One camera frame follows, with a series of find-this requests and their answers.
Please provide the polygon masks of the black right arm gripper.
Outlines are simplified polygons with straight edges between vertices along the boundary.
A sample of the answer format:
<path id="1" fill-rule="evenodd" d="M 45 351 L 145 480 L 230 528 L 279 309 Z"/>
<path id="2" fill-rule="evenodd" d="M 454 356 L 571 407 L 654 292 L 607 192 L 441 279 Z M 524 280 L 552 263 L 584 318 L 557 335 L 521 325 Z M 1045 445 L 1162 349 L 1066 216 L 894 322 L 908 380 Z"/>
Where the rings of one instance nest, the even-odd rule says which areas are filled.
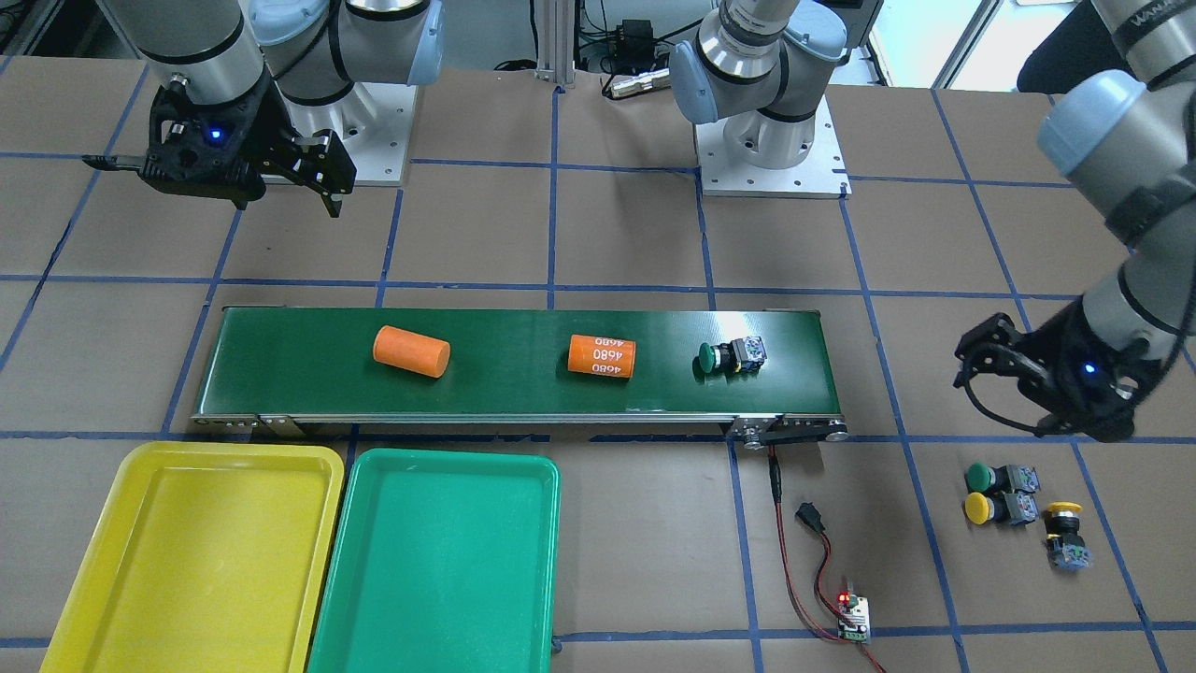
<path id="1" fill-rule="evenodd" d="M 340 218 L 356 165 L 334 129 L 291 136 L 293 128 L 270 79 L 218 104 L 200 104 L 179 80 L 158 88 L 150 108 L 146 157 L 83 157 L 90 169 L 138 172 L 159 192 L 231 201 L 243 209 L 277 175 L 321 196 Z"/>

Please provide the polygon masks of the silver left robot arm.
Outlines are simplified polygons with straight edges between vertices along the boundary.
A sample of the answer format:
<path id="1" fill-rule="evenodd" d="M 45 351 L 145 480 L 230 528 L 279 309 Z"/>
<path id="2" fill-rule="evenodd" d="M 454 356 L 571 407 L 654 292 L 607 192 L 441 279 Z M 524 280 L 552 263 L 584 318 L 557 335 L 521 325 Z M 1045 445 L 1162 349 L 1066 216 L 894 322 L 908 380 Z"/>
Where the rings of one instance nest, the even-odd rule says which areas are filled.
<path id="1" fill-rule="evenodd" d="M 725 197 L 669 94 L 597 77 L 446 72 L 421 103 L 392 214 L 350 204 L 329 251 L 366 276 L 222 310 L 228 409 L 309 426 L 594 426 L 698 442 L 819 426 L 915 449 L 1062 451 L 970 409 L 954 348 L 994 312 L 1039 328 L 1119 261 L 1032 145 L 1041 93 L 832 86 L 832 196 Z"/>

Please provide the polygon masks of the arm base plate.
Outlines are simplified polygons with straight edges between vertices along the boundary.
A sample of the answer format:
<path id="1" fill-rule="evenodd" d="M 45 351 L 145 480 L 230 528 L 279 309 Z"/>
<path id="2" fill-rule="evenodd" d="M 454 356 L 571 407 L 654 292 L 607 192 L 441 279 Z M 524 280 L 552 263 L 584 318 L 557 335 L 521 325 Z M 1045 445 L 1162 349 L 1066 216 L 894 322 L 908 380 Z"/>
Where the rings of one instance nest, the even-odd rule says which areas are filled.
<path id="1" fill-rule="evenodd" d="M 286 106 L 305 136 L 325 128 L 337 131 L 356 166 L 356 186 L 402 186 L 420 93 L 419 86 L 356 82 L 324 106 L 293 100 Z"/>
<path id="2" fill-rule="evenodd" d="M 759 111 L 692 128 L 702 192 L 721 197 L 837 198 L 852 196 L 832 111 L 820 98 L 797 123 Z"/>

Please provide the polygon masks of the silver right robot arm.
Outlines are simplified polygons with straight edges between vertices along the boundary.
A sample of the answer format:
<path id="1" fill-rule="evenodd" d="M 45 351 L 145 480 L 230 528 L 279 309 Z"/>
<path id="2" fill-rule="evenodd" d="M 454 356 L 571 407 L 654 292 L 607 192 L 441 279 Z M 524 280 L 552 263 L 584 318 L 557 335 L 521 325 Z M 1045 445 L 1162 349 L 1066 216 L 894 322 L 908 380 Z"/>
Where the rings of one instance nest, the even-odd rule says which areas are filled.
<path id="1" fill-rule="evenodd" d="M 244 209 L 270 183 L 338 216 L 405 178 L 416 97 L 444 56 L 440 1 L 106 1 L 161 85 L 142 157 L 84 157 L 158 192 Z"/>

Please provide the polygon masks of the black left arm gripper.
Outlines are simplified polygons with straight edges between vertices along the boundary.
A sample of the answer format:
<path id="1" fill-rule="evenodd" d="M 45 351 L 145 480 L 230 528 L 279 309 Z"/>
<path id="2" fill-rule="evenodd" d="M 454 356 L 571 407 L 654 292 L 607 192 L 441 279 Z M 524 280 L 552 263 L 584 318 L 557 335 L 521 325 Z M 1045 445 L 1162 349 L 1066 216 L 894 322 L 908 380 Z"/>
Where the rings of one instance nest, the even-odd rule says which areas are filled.
<path id="1" fill-rule="evenodd" d="M 1166 359 L 1141 357 L 1146 350 L 1139 339 L 1123 350 L 1105 344 L 1090 328 L 1080 299 L 1030 334 L 1018 332 L 1011 316 L 996 312 L 962 334 L 953 387 L 965 387 L 982 372 L 1021 379 L 1019 391 L 1046 410 L 1035 434 L 1082 434 L 1113 443 L 1131 438 L 1137 406 L 1167 372 Z"/>

